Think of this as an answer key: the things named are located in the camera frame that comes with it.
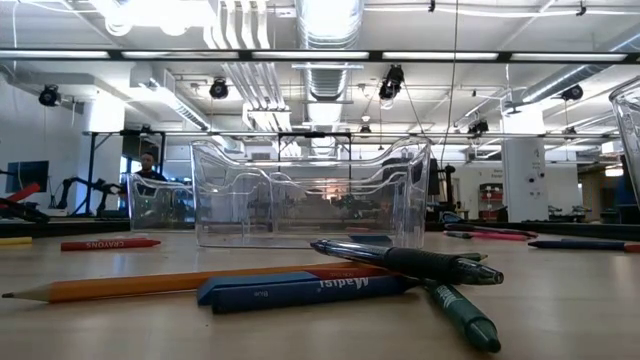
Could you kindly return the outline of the blue eraser with white print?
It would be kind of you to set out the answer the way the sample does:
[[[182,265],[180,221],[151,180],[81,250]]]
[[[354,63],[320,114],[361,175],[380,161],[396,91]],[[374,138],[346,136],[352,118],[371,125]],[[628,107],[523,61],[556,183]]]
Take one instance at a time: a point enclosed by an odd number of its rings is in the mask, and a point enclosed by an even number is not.
[[[215,314],[400,295],[419,285],[401,275],[321,280],[306,272],[209,278],[196,291]]]

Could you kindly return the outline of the dark pen with black grip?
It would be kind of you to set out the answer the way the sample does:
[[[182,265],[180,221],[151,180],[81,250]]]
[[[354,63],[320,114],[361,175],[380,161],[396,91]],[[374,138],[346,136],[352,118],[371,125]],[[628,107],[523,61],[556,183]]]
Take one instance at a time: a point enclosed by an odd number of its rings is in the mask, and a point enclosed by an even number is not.
[[[451,284],[499,285],[502,272],[459,255],[321,239],[310,243],[318,253],[385,268],[412,278]]]

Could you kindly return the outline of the pink pen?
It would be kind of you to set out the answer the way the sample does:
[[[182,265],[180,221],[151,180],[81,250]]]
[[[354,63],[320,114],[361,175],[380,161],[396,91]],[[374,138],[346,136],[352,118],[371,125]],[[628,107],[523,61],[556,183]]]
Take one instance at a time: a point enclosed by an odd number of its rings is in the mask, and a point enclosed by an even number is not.
[[[526,236],[528,238],[537,238],[539,235],[535,232],[516,230],[516,229],[505,229],[505,228],[493,228],[493,227],[483,227],[466,223],[449,223],[444,224],[445,230],[451,231],[466,231],[466,232],[486,232],[486,233],[501,233],[501,234],[510,234],[510,235],[521,235]]]

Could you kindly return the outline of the orange pencil with pink eraser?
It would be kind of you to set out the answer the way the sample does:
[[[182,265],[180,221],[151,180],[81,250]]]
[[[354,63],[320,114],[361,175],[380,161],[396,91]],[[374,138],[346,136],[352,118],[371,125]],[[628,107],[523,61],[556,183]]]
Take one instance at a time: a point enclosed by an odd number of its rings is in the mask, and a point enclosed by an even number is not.
[[[65,303],[107,298],[144,296],[149,294],[193,291],[212,277],[280,275],[294,272],[307,273],[307,270],[314,268],[351,267],[361,268],[373,266],[356,265],[353,262],[340,262],[316,265],[58,281],[23,291],[3,293],[0,295],[0,299],[31,300],[44,303]]]

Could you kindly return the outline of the blue pencil with pink eraser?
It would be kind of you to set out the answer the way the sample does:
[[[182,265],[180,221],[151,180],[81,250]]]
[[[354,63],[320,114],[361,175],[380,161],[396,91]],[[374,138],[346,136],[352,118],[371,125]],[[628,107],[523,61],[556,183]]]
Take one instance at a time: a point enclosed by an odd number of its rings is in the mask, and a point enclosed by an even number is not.
[[[527,245],[538,249],[599,250],[640,254],[640,244],[631,244],[618,241],[577,241],[568,239],[563,239],[560,241],[538,240],[528,242]]]

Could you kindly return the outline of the clear plastic bin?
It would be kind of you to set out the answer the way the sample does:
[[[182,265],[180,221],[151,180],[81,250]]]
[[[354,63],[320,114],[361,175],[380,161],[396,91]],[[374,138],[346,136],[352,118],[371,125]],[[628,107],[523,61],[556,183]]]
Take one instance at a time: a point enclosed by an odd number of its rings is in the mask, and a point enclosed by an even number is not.
[[[260,171],[214,165],[166,182],[130,175],[128,196],[131,222],[193,222],[209,236],[275,231],[271,184]]]
[[[614,89],[609,95],[624,149],[624,164],[640,208],[640,75]]]
[[[346,227],[394,229],[396,193],[403,188],[403,174],[384,180],[380,174],[360,179],[321,174],[294,177],[283,172],[270,175],[272,218],[279,232],[347,232]]]
[[[431,144],[401,138],[375,157],[234,159],[191,145],[202,247],[308,248],[317,239],[421,247]]]

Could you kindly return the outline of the black background machine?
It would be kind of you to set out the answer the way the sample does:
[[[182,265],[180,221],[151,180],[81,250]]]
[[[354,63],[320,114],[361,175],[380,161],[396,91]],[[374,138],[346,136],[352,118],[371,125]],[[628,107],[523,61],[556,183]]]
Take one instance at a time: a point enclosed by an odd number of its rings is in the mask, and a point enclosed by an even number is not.
[[[439,166],[435,158],[430,159],[427,195],[427,222],[454,223],[459,221],[455,212],[452,175],[456,171],[452,165]]]

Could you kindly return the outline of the black overhead light bar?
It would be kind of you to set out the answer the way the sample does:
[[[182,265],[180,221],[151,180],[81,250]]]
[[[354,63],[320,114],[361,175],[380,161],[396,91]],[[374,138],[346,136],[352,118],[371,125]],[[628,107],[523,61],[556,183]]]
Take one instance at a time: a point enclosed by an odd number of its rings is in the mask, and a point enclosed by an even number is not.
[[[334,63],[522,63],[640,64],[640,52],[488,52],[382,50],[119,50],[0,48],[11,61],[177,61],[177,62],[334,62]]]

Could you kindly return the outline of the person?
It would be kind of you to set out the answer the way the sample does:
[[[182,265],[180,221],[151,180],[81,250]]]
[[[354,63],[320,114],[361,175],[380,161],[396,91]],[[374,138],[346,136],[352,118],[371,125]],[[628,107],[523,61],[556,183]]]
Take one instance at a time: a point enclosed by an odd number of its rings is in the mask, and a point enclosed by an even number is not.
[[[154,170],[155,158],[151,152],[143,153],[140,157],[140,162],[141,169],[136,172],[136,175],[155,181],[167,181],[162,174]]]

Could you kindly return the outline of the red shelf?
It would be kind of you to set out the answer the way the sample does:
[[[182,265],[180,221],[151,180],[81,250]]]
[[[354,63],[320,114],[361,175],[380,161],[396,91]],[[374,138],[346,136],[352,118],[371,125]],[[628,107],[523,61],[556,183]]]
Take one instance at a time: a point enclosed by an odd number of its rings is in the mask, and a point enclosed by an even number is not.
[[[484,221],[497,221],[504,208],[502,183],[482,183],[478,192],[478,217]]]

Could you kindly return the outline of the white square pillar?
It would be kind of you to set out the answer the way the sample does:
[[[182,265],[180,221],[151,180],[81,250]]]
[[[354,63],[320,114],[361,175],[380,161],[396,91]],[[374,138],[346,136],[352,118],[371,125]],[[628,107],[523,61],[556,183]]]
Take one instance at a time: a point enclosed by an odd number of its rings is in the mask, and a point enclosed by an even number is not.
[[[546,162],[541,138],[503,141],[503,188],[510,222],[548,219]]]

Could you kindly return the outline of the dark monitor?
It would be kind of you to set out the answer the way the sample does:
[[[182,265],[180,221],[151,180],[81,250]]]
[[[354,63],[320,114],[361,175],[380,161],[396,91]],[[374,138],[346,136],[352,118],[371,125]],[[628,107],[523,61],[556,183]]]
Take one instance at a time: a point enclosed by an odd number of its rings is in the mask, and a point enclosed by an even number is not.
[[[9,162],[7,171],[9,172],[5,184],[7,193],[15,193],[32,184],[39,186],[39,192],[48,191],[48,161]]]

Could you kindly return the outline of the silver air duct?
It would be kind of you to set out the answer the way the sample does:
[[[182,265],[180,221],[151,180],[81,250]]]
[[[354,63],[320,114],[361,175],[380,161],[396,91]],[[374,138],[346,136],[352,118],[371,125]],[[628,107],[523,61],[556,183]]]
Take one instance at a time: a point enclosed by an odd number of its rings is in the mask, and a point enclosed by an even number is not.
[[[352,50],[363,22],[364,0],[295,0],[300,47],[309,50]],[[307,69],[306,88],[317,101],[340,99],[346,69]]]

